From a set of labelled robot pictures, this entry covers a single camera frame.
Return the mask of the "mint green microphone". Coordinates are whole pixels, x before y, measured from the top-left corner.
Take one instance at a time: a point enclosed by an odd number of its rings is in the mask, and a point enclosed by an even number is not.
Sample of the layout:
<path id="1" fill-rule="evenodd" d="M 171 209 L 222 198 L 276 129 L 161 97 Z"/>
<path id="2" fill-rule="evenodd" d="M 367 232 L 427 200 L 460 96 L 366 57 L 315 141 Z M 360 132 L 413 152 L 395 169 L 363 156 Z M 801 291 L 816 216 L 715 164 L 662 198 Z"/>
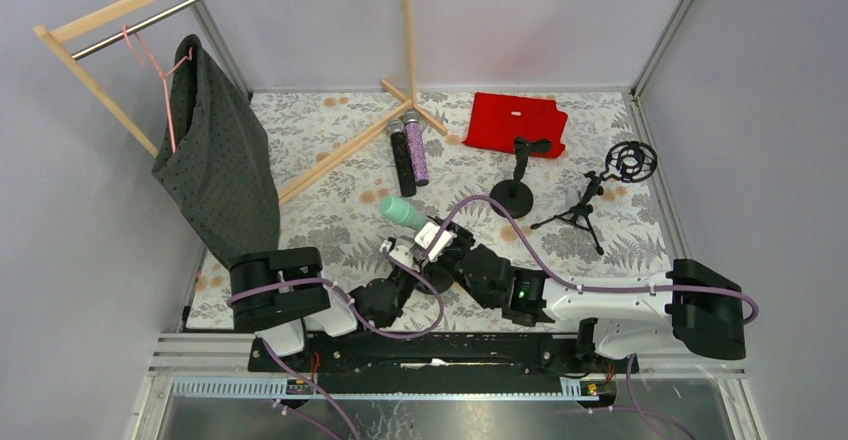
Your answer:
<path id="1" fill-rule="evenodd" d="M 419 212 L 405 198 L 387 196 L 379 204 L 380 213 L 397 225 L 420 231 L 430 219 Z"/>

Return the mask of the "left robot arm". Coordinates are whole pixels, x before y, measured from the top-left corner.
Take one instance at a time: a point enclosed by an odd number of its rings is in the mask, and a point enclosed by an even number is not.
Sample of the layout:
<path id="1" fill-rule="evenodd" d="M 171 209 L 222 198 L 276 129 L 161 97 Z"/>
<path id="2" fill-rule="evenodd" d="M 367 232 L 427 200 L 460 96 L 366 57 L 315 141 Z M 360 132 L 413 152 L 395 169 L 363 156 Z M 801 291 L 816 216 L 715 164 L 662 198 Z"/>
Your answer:
<path id="1" fill-rule="evenodd" d="M 309 322 L 330 337 L 370 331 L 406 340 L 434 330 L 444 316 L 441 292 L 422 275 L 410 247 L 389 243 L 383 253 L 392 265 L 390 274 L 350 292 L 322 276 L 322 258 L 315 247 L 237 258 L 229 268 L 231 296 L 226 301 L 235 331 L 253 333 L 269 344 L 273 353 L 289 356 L 305 349 Z M 436 298 L 436 319 L 416 333 L 389 332 L 417 288 Z"/>

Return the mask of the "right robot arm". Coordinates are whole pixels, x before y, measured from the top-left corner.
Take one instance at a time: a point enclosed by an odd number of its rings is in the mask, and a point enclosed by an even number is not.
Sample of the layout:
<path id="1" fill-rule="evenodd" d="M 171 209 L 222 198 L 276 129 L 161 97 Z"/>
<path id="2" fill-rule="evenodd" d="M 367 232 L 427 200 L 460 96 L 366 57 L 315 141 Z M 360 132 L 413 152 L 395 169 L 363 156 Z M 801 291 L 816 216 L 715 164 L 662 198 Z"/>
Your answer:
<path id="1" fill-rule="evenodd" d="M 648 276 L 559 281 L 513 265 L 458 225 L 437 237 L 426 258 L 514 324 L 576 322 L 579 354 L 622 360 L 686 348 L 717 360 L 747 356 L 741 287 L 696 260 L 676 259 L 670 271 Z"/>

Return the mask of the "black round-base mic stand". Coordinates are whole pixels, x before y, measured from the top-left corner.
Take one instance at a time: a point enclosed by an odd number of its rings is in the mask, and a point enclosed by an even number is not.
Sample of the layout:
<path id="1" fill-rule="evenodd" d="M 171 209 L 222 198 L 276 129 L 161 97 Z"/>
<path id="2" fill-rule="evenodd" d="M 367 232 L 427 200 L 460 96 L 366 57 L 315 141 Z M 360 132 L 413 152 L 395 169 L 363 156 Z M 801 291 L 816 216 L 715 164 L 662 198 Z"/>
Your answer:
<path id="1" fill-rule="evenodd" d="M 416 254 L 416 257 L 423 263 L 423 270 L 426 275 L 431 279 L 431 284 L 438 293 L 444 293 L 453 285 L 454 279 L 451 278 L 444 270 L 438 267 L 435 262 L 428 261 L 424 257 L 425 251 L 421 249 L 418 245 L 414 253 Z"/>

